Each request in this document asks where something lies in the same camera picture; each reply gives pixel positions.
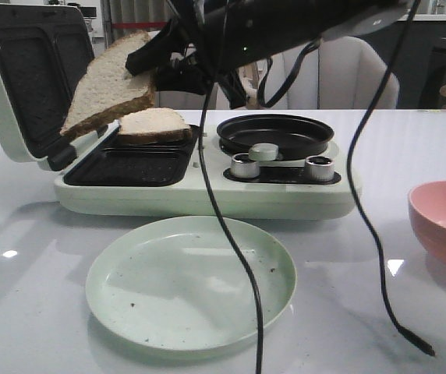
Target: bread crust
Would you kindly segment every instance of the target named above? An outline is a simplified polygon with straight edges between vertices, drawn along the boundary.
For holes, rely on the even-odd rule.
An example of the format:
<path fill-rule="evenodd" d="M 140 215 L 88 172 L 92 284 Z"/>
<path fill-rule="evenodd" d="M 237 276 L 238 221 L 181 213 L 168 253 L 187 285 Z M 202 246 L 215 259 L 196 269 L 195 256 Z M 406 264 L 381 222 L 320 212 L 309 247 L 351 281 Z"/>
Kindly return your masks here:
<path fill-rule="evenodd" d="M 145 31 L 139 31 L 134 34 L 130 34 L 128 36 L 122 37 L 121 39 L 117 40 L 115 43 L 113 43 L 109 50 L 113 50 L 114 48 L 120 47 L 122 43 L 127 41 L 130 38 L 138 38 L 139 34 L 141 34 L 141 40 L 143 40 L 144 43 L 147 43 L 150 40 L 150 37 L 148 36 L 148 33 Z M 89 73 L 93 69 L 94 65 L 100 62 L 102 59 L 106 59 L 107 54 L 104 53 L 97 58 L 95 58 L 91 63 L 88 65 L 87 68 L 87 74 L 83 76 L 82 79 L 89 79 Z M 148 80 L 147 85 L 147 92 L 142 93 L 142 96 L 138 96 L 133 98 L 132 100 L 124 101 L 120 104 L 113 105 L 107 109 L 104 109 L 101 112 L 94 113 L 91 116 L 85 118 L 84 120 L 71 125 L 70 127 L 66 128 L 68 125 L 67 121 L 65 121 L 64 126 L 62 127 L 60 134 L 68 138 L 70 141 L 74 140 L 75 138 L 78 138 L 82 135 L 85 135 L 91 131 L 97 130 L 103 125 L 107 125 L 114 120 L 121 118 L 124 115 L 128 115 L 130 113 L 134 113 L 137 111 L 142 111 L 147 108 L 152 108 L 154 106 L 154 76 L 153 72 L 150 72 L 150 77 Z M 74 101 L 71 104 L 71 107 L 69 109 L 69 113 L 67 117 L 69 117 L 73 113 L 74 108 Z"/>
<path fill-rule="evenodd" d="M 141 146 L 151 143 L 175 142 L 178 140 L 190 139 L 192 137 L 192 129 L 173 130 L 164 132 L 149 132 L 141 135 L 118 134 L 117 140 L 123 145 Z"/>

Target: white chair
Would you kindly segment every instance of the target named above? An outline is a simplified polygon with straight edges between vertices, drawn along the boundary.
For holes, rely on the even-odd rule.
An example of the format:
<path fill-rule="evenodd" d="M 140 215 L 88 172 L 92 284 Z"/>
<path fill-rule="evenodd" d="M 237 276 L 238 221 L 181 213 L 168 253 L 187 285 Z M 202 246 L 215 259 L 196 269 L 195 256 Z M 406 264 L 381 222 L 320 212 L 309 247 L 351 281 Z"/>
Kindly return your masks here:
<path fill-rule="evenodd" d="M 211 95 L 209 101 L 209 109 L 216 107 L 216 90 Z M 156 91 L 155 106 L 160 108 L 172 108 L 179 110 L 202 109 L 205 96 L 196 95 L 194 93 L 177 92 L 177 91 Z"/>
<path fill-rule="evenodd" d="M 265 100 L 277 91 L 290 72 L 303 46 L 274 56 L 267 78 Z M 260 77 L 265 62 L 258 62 Z M 308 54 L 296 81 L 273 109 L 366 109 L 386 69 L 385 63 L 365 41 L 342 37 L 323 42 Z M 377 108 L 392 109 L 398 101 L 399 83 L 392 75 Z M 219 90 L 217 109 L 228 109 Z"/>

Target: open lid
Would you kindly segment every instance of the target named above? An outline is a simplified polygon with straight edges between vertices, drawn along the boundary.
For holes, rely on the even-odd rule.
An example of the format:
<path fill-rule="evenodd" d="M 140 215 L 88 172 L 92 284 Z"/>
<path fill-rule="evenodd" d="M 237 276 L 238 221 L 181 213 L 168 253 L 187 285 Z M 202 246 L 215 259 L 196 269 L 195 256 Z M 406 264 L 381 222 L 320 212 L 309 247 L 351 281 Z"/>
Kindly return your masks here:
<path fill-rule="evenodd" d="M 0 4 L 0 143 L 10 158 L 47 157 L 53 170 L 73 161 L 59 132 L 93 58 L 78 8 Z"/>

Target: pink bowl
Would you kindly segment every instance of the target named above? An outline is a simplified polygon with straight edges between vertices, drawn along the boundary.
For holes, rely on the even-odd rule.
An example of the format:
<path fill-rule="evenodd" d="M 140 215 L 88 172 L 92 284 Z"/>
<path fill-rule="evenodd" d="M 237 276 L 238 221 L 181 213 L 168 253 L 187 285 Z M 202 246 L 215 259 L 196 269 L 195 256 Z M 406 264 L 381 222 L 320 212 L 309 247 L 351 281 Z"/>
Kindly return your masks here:
<path fill-rule="evenodd" d="M 446 263 L 446 181 L 415 187 L 409 194 L 409 216 L 420 243 Z"/>

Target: black frying pan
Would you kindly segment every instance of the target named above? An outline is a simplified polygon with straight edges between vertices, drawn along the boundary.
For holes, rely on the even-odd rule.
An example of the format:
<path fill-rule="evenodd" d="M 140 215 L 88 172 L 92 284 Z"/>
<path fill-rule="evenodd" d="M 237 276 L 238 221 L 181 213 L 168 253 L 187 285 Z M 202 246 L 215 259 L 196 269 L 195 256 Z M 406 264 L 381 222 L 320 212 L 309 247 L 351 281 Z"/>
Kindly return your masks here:
<path fill-rule="evenodd" d="M 334 130 L 323 122 L 295 115 L 244 115 L 218 126 L 222 147 L 231 153 L 247 153 L 257 143 L 278 146 L 283 160 L 298 160 L 327 149 Z"/>

